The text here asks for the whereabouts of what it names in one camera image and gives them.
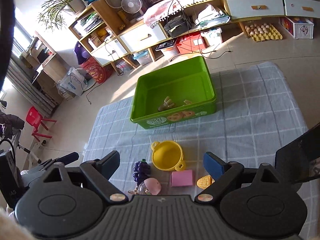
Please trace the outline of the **yellow toy corn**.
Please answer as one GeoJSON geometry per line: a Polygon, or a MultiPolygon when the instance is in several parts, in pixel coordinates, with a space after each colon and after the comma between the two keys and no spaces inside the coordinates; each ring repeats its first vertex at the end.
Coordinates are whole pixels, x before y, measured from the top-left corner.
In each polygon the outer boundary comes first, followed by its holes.
{"type": "Polygon", "coordinates": [[[206,176],[198,179],[196,182],[196,185],[198,188],[205,190],[210,185],[212,185],[214,182],[215,182],[215,180],[210,175],[206,175],[206,176]]]}

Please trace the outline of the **purple toy grapes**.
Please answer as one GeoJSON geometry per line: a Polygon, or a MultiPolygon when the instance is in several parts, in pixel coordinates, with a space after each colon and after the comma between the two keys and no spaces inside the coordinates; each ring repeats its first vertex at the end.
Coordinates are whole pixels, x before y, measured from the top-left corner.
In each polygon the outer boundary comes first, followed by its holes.
{"type": "Polygon", "coordinates": [[[139,186],[143,181],[150,178],[151,166],[146,162],[145,159],[136,162],[133,167],[132,176],[134,181],[136,182],[136,185],[139,186]]]}

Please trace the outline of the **pink rectangular block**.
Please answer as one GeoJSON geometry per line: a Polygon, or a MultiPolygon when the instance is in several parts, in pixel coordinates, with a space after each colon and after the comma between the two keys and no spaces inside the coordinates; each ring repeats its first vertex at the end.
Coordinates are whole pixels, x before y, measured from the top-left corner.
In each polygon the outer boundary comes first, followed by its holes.
{"type": "Polygon", "coordinates": [[[194,185],[193,170],[175,171],[171,174],[172,187],[187,187],[194,185]]]}

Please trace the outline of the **pink toy pig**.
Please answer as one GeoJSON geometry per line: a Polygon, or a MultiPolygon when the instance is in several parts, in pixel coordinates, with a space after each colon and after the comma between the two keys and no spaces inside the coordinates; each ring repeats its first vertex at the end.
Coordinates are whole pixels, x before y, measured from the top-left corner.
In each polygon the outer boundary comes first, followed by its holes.
{"type": "Polygon", "coordinates": [[[132,195],[158,195],[161,192],[161,184],[155,178],[148,178],[141,182],[134,190],[129,190],[132,195]]]}

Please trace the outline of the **yellow toy pot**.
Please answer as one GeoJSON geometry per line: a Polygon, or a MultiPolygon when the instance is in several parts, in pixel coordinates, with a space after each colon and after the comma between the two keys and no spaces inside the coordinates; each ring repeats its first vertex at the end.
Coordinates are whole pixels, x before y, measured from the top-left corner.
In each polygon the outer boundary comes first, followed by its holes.
{"type": "Polygon", "coordinates": [[[153,142],[151,144],[151,160],[157,169],[161,171],[183,171],[186,169],[184,153],[180,144],[167,140],[153,142]]]}

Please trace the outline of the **red plastic child chair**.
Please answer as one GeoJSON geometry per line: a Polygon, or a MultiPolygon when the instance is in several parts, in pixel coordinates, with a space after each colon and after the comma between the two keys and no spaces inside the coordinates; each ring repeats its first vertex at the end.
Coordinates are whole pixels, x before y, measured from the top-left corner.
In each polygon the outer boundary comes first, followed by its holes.
{"type": "Polygon", "coordinates": [[[43,121],[56,123],[56,120],[44,118],[34,106],[29,109],[25,120],[31,127],[33,127],[33,132],[31,135],[38,142],[40,142],[39,137],[52,139],[51,135],[39,133],[39,127],[42,126],[48,131],[49,128],[43,123],[43,121]]]}

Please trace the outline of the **grey checked tablecloth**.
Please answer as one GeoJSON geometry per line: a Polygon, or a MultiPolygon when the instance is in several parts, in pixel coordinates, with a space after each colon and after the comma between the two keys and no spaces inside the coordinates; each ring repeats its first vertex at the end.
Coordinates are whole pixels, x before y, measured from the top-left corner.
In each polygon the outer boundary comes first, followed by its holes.
{"type": "MultiPolygon", "coordinates": [[[[256,168],[274,163],[276,150],[302,135],[306,124],[279,68],[265,62],[248,69],[212,75],[217,92],[217,110],[195,112],[189,120],[152,120],[144,129],[130,121],[132,98],[104,106],[97,114],[84,159],[100,159],[116,150],[120,166],[111,177],[118,189],[134,187],[136,161],[151,161],[151,144],[172,140],[181,145],[187,169],[195,178],[206,174],[203,156],[210,151],[224,161],[238,161],[256,168]]],[[[200,192],[196,186],[171,186],[171,174],[155,167],[159,197],[136,197],[135,207],[111,211],[86,235],[86,239],[241,239],[227,228],[219,215],[191,201],[200,192]]]]}

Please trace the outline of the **white paper shopping bag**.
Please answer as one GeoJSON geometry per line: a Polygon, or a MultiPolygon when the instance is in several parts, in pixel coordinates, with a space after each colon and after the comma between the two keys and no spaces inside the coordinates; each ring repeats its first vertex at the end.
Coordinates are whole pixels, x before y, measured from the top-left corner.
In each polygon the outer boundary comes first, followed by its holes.
{"type": "Polygon", "coordinates": [[[88,86],[85,77],[74,67],[69,69],[67,74],[58,82],[58,84],[77,96],[81,96],[88,86]]]}

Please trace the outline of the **beige starfish toy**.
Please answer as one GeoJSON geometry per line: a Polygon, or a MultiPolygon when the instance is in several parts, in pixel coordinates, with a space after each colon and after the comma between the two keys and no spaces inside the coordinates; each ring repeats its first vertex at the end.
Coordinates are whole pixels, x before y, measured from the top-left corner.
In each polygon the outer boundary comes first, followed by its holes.
{"type": "Polygon", "coordinates": [[[158,111],[166,111],[172,109],[175,106],[175,103],[171,100],[169,96],[164,99],[164,102],[159,106],[158,111]]]}

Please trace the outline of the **green plastic storage box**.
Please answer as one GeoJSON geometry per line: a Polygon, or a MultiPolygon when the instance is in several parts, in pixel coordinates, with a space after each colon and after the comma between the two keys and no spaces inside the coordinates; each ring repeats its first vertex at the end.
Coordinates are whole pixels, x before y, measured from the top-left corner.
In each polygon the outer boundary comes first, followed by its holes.
{"type": "Polygon", "coordinates": [[[141,76],[130,120],[150,129],[213,114],[216,103],[217,94],[206,61],[197,56],[141,76]],[[159,112],[167,96],[175,106],[159,112]]]}

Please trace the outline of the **red printed bucket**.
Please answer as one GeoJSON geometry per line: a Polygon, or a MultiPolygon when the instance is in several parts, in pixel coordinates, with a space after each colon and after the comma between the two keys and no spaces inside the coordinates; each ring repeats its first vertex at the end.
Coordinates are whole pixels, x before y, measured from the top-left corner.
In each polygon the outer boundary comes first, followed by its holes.
{"type": "Polygon", "coordinates": [[[112,66],[102,67],[94,57],[80,65],[98,84],[104,83],[114,72],[112,66]]]}

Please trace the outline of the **yellow egg tray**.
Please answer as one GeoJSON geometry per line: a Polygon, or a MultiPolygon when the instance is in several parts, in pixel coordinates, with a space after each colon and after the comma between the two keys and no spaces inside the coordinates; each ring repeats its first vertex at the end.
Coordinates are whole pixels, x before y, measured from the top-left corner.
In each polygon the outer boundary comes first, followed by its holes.
{"type": "Polygon", "coordinates": [[[245,30],[249,37],[255,42],[283,39],[281,33],[270,23],[246,25],[245,30]]]}

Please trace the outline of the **potted green plant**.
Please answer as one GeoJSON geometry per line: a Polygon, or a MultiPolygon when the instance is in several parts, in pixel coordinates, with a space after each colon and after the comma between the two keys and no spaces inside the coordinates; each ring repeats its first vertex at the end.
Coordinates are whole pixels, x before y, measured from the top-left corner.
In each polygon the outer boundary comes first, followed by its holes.
{"type": "Polygon", "coordinates": [[[65,24],[64,13],[76,15],[85,8],[83,0],[46,0],[41,5],[38,20],[46,29],[62,29],[65,24]]]}

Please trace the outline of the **white decorated toy box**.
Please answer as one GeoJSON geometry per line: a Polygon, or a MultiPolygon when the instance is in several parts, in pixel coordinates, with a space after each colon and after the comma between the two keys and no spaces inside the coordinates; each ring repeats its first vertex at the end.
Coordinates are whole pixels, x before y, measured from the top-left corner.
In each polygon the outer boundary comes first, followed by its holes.
{"type": "Polygon", "coordinates": [[[306,17],[280,17],[279,23],[294,39],[313,39],[314,23],[306,17]]]}

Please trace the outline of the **white desk fan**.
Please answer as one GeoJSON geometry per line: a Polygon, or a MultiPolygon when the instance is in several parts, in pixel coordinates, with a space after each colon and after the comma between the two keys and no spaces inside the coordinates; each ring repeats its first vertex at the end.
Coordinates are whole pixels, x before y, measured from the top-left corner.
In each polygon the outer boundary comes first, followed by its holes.
{"type": "Polygon", "coordinates": [[[143,6],[142,0],[122,0],[122,9],[129,14],[136,14],[141,11],[143,6]]]}

